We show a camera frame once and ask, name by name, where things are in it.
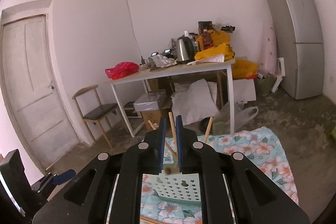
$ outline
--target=silver screw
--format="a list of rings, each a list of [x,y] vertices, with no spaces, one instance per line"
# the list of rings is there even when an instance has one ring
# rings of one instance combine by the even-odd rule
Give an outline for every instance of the silver screw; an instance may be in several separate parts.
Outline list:
[[[203,147],[203,144],[201,142],[194,142],[193,147],[197,149],[201,149]]]
[[[100,153],[98,155],[98,160],[106,160],[108,157],[109,157],[109,154],[107,154],[106,152]]]
[[[243,154],[240,153],[240,152],[235,152],[235,153],[233,154],[233,158],[234,158],[235,160],[242,160],[242,159],[244,158],[244,156],[243,156]]]
[[[149,145],[148,145],[148,143],[142,142],[142,143],[139,143],[138,147],[140,149],[147,149],[149,147]]]

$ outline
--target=chair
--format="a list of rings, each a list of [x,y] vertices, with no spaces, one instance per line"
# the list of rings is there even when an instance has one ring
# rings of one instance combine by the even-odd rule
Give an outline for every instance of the chair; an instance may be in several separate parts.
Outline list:
[[[87,88],[82,88],[81,90],[77,91],[74,96],[72,97],[73,100],[75,100],[76,102],[76,105],[77,105],[77,108],[78,108],[78,111],[82,117],[82,120],[84,121],[84,124],[86,126],[86,128],[88,129],[88,131],[90,132],[92,138],[95,140],[95,137],[93,136],[89,126],[88,126],[88,122],[93,122],[94,124],[98,124],[98,126],[100,127],[107,143],[109,144],[109,146],[111,148],[112,145],[106,135],[106,132],[104,130],[104,128],[102,127],[100,121],[104,118],[106,118],[106,121],[107,121],[107,124],[110,126],[110,128],[112,128],[111,124],[110,124],[110,121],[109,119],[107,118],[107,114],[113,112],[114,114],[117,114],[116,111],[119,110],[119,107],[118,107],[118,104],[117,103],[113,103],[113,104],[102,104],[101,103],[101,100],[99,98],[99,95],[98,95],[98,92],[97,92],[97,87],[98,85],[93,85],[93,86],[88,86]],[[95,91],[95,94],[96,94],[96,97],[97,97],[97,100],[99,102],[99,106],[97,108],[95,108],[94,110],[90,111],[89,113],[87,113],[86,115],[83,116],[83,113],[82,113],[82,110],[80,109],[79,107],[79,104],[78,104],[78,101],[77,101],[77,97],[80,96],[80,95],[83,95],[84,93],[87,93],[88,91],[90,90],[93,90]]]

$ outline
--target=silver refrigerator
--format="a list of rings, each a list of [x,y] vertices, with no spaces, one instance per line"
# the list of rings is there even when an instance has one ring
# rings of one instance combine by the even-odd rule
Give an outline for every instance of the silver refrigerator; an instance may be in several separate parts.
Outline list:
[[[324,79],[324,49],[314,0],[267,0],[285,60],[281,87],[293,98],[320,95]]]

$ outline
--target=stainless steel kettle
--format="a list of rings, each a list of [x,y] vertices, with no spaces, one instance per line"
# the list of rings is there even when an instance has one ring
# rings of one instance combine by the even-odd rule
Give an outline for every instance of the stainless steel kettle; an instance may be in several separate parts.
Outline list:
[[[194,45],[189,37],[180,37],[177,40],[176,53],[179,64],[195,61]]]

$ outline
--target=door frame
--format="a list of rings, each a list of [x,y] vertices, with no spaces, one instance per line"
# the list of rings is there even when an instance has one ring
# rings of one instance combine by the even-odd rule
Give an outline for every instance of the door frame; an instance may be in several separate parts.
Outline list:
[[[31,158],[33,163],[36,165],[36,167],[41,171],[41,173],[43,175],[46,175],[48,173],[47,169],[49,167],[51,167],[56,161],[58,161],[58,159],[54,163],[52,163],[50,166],[47,166],[46,168],[44,168],[43,165],[41,164],[41,162],[39,161],[39,159],[37,158],[37,156],[32,151],[28,142],[26,141],[21,129],[18,126],[18,122],[17,122],[17,120],[14,116],[11,104],[9,102],[9,97],[8,97],[8,93],[7,93],[7,90],[6,90],[4,73],[3,73],[3,65],[2,65],[2,34],[3,34],[4,25],[7,25],[7,24],[10,24],[10,23],[19,21],[19,20],[24,20],[26,18],[37,17],[37,16],[45,16],[48,57],[49,57],[49,63],[50,63],[50,67],[51,67],[51,73],[52,73],[52,76],[54,78],[54,83],[55,83],[55,86],[56,86],[56,91],[57,91],[56,95],[57,95],[58,99],[60,100],[61,105],[63,107],[63,111],[66,115],[66,118],[69,121],[68,124],[73,128],[73,131],[75,132],[75,134],[77,136],[77,133],[76,133],[76,131],[75,131],[73,125],[72,125],[72,122],[71,122],[70,118],[69,118],[68,112],[66,111],[66,108],[64,107],[64,102],[62,100],[62,97],[59,93],[58,83],[56,81],[55,73],[54,73],[54,69],[53,69],[53,64],[51,62],[50,45],[49,45],[49,24],[50,24],[50,21],[49,21],[49,9],[48,8],[33,9],[33,10],[27,10],[27,11],[19,12],[17,14],[10,15],[10,16],[6,17],[5,19],[1,15],[1,18],[0,18],[0,54],[1,54],[1,59],[0,59],[1,60],[1,62],[0,62],[0,88],[1,88],[1,91],[2,91],[2,97],[3,97],[4,103],[5,103],[5,107],[6,107],[9,119],[10,119],[12,125],[13,125],[13,128],[16,132],[17,137],[19,138],[23,148],[25,149],[25,151],[27,152],[27,154],[29,155],[29,157]]]

